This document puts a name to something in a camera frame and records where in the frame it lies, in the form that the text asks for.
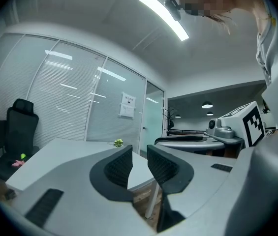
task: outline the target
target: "glass door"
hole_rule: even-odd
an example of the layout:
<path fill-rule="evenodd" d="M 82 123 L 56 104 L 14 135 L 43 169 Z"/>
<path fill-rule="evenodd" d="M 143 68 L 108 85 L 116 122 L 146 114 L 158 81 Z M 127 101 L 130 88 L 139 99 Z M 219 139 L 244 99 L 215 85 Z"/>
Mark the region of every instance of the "glass door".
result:
<path fill-rule="evenodd" d="M 154 144 L 154 141 L 162 136 L 163 112 L 164 92 L 148 82 L 140 147 L 140 155 L 144 158 L 147 157 L 147 145 Z"/>

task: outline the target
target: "chair seat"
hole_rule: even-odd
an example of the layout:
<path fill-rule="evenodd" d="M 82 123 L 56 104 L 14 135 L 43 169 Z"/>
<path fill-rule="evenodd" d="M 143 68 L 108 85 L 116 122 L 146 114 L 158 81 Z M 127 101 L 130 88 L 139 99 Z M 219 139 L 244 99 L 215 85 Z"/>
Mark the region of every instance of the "chair seat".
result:
<path fill-rule="evenodd" d="M 0 157 L 0 179 L 6 181 L 18 170 L 18 168 L 12 167 L 16 159 L 19 160 L 19 157 L 16 158 L 8 153 Z"/>

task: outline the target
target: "gray device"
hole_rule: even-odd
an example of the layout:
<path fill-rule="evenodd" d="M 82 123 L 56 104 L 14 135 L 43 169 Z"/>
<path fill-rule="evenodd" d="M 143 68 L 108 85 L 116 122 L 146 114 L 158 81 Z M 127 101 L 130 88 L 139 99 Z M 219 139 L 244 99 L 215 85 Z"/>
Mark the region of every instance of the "gray device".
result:
<path fill-rule="evenodd" d="M 206 133 L 217 137 L 231 139 L 234 137 L 235 132 L 230 127 L 222 127 L 220 119 L 211 119 L 209 121 L 209 128 L 206 129 Z"/>

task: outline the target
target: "white ceiling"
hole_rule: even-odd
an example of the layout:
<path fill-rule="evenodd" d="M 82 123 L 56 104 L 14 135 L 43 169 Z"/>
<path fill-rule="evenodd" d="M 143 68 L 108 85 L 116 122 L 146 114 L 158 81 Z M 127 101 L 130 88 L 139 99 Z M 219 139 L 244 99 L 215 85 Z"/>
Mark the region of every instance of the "white ceiling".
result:
<path fill-rule="evenodd" d="M 205 117 L 208 111 L 214 113 L 213 117 L 220 117 L 237 107 L 249 102 L 259 100 L 260 94 L 265 90 L 265 83 L 219 90 L 204 94 L 168 100 L 168 105 L 176 110 L 182 118 Z M 203 109 L 202 104 L 210 101 L 212 108 Z"/>
<path fill-rule="evenodd" d="M 101 35 L 144 59 L 159 72 L 168 74 L 186 69 L 214 69 L 192 66 L 208 58 L 255 59 L 256 25 L 248 13 L 235 10 L 228 16 L 230 34 L 207 18 L 182 12 L 181 24 L 189 39 L 176 34 L 139 0 L 15 0 L 19 22 L 43 21 L 64 24 Z M 11 13 L 5 18 L 14 24 Z"/>

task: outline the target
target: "paper sign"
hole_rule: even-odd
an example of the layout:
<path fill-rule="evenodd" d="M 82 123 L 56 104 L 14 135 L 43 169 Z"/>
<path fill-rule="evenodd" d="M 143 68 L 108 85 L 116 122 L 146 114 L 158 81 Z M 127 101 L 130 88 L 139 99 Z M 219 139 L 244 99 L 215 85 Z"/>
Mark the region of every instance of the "paper sign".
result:
<path fill-rule="evenodd" d="M 120 107 L 120 116 L 126 116 L 126 117 L 134 117 L 134 108 L 130 107 L 128 105 L 125 104 L 121 104 Z"/>
<path fill-rule="evenodd" d="M 123 98 L 121 101 L 122 104 L 135 108 L 135 101 L 136 101 L 136 97 L 133 97 L 123 92 Z"/>

